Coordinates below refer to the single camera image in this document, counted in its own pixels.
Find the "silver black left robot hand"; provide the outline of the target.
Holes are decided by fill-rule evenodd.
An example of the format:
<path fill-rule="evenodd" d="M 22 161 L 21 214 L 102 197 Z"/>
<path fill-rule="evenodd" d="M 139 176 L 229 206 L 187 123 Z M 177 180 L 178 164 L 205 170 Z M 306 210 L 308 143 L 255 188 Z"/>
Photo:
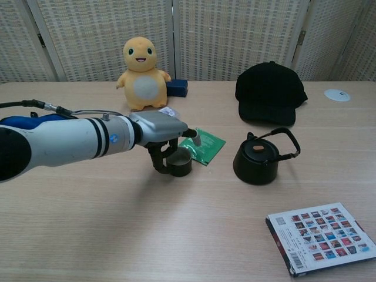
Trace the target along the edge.
<path fill-rule="evenodd" d="M 177 157 L 178 138 L 188 137 L 196 146 L 202 144 L 200 133 L 176 117 L 159 111 L 133 112 L 135 143 L 147 149 L 153 167 L 161 174 L 185 176 L 192 169 L 192 159 Z"/>

